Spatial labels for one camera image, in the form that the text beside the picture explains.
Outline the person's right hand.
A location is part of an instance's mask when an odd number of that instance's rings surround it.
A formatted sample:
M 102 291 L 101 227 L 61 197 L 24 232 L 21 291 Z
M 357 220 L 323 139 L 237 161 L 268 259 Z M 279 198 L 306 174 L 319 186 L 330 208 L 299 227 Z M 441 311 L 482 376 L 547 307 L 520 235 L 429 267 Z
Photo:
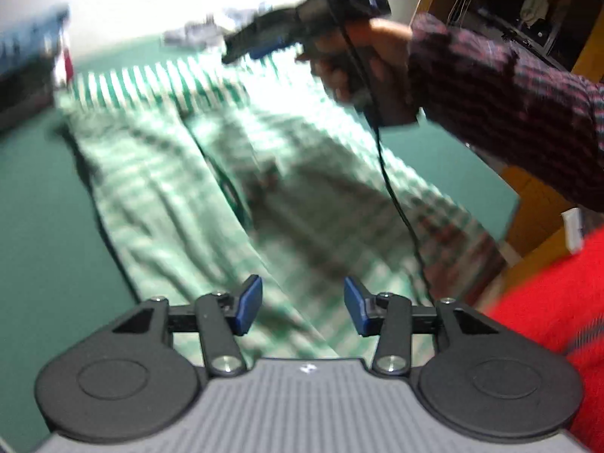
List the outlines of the person's right hand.
M 419 112 L 407 76 L 411 39 L 413 31 L 403 23 L 357 20 L 318 38 L 297 59 L 310 63 L 336 101 L 354 104 L 357 91 L 367 89 L 375 108 L 371 122 L 403 126 L 414 123 Z

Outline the plaid sleeve right forearm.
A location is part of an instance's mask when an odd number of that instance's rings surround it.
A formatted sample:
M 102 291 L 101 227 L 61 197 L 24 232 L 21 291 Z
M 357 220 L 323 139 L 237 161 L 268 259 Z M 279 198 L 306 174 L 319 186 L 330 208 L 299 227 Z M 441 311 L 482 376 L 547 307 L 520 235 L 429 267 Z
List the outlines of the plaid sleeve right forearm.
M 430 120 L 602 211 L 602 85 L 430 14 L 411 30 L 411 96 Z

